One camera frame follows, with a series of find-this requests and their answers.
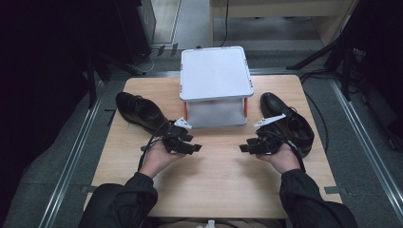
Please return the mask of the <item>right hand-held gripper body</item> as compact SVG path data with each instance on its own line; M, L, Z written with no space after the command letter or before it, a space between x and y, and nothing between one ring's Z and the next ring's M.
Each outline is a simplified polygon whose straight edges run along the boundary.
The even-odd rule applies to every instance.
M256 155L272 155L276 154L279 147L283 144L284 138L279 134L279 130L275 123L284 119L285 115L277 115L269 118L262 118L254 124L258 130L256 131L257 142L253 147L253 153Z

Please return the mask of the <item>person's left hand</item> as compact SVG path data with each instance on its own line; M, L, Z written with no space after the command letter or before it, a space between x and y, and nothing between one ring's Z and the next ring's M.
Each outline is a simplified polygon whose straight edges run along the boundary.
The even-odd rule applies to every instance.
M185 155L182 153L167 152L162 142L155 142L146 152L139 172L153 179L172 162L184 157Z

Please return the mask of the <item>white two-tier shoe rack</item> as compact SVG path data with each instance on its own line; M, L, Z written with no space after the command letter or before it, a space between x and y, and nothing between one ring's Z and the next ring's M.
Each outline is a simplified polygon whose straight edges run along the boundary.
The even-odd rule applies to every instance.
M182 52L180 98L183 117L194 128L244 125L247 99L254 94L242 47Z

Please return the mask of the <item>black metal stand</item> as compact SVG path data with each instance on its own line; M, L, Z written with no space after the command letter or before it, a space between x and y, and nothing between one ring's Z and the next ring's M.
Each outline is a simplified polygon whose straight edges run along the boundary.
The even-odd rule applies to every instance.
M89 94L88 108L94 107L97 100L95 73L98 73L103 82L108 82L111 78L112 73L107 67L108 64L114 65L120 70L123 70L133 76L144 75L144 72L141 72L128 64L121 63L105 53L95 52L89 54L86 59L86 77L88 81Z

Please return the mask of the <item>black tripod stand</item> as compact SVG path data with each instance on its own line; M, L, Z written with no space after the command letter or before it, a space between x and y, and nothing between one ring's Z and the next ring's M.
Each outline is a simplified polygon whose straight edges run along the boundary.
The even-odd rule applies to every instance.
M356 43L356 35L341 33L331 44L323 47L311 56L305 58L299 63L288 66L288 70L297 70L306 67L316 59L329 53L325 62L324 69L329 72L335 72L339 65L342 65L341 72L341 93L347 101L350 101L350 73L353 68L354 45Z

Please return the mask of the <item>dark computer tower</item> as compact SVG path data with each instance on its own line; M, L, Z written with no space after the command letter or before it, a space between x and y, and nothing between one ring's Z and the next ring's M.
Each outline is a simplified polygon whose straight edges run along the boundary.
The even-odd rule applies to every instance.
M151 0L114 0L124 38L129 48L130 62L137 65L150 55L156 17Z

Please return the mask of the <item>dark curtain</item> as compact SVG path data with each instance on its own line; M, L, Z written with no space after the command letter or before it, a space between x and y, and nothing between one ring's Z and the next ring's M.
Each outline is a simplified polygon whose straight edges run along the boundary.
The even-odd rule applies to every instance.
M344 33L364 52L356 62L364 103L403 152L403 0L358 0Z
M107 0L0 0L0 206L86 96Z

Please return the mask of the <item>metal floor rail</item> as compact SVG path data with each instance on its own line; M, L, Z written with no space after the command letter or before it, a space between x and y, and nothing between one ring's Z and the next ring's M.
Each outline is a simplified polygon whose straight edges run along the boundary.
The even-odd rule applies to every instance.
M96 86L96 99L93 107L91 107L86 113L84 122L78 132L78 136L68 154L67 161L60 175L59 180L50 196L47 208L42 216L42 219L38 225L38 228L52 228L53 223L57 217L58 211L67 193L69 184L71 182L73 173L77 166L77 163L81 157L82 151L86 144L89 131L97 116L101 100L106 88L106 83L99 82Z
M358 117L354 104L348 101L341 92L341 83L337 79L331 80L331 85L337 99L352 126L359 143L361 144L366 157L368 158L396 216L403 224L403 192L396 185L396 182L387 168L385 162L379 155L378 149L375 147L370 137L369 131Z

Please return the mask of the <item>black leather shoe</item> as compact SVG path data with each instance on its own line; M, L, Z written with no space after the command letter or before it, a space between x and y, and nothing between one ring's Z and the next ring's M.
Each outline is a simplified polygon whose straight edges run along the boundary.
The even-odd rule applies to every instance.
M307 157L311 152L315 133L306 119L271 92L260 96L260 109L264 118L285 115L284 118L271 123L271 126L279 135L300 149L302 158Z
M124 120L140 126L150 134L156 133L167 122L159 107L140 95L120 92L117 94L115 102Z

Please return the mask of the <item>small white object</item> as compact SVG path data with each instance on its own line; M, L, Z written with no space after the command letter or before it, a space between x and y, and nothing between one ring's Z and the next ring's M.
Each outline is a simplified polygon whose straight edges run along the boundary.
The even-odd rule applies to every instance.
M210 219L204 226L198 225L196 228L217 228L217 227L216 222L213 219Z

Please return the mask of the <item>light wooden furniture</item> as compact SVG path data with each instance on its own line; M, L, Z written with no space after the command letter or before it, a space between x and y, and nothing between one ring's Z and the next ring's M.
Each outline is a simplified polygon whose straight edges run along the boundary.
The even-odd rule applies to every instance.
M208 0L210 35L213 21L246 17L311 17L314 28L324 46L335 40L359 0Z

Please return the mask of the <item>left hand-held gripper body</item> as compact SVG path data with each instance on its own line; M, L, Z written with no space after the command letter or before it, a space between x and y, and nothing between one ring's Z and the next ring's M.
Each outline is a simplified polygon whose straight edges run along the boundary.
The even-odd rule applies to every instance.
M163 127L163 145L167 152L175 152L174 148L180 143L188 143L182 140L182 137L189 135L186 128L176 126L175 122L169 120Z

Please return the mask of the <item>person's right hand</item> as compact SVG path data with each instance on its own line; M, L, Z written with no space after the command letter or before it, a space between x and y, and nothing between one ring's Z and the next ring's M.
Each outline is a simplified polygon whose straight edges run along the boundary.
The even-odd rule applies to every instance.
M301 168L291 147L285 143L278 149L276 154L257 155L256 158L264 162L269 162L280 174Z

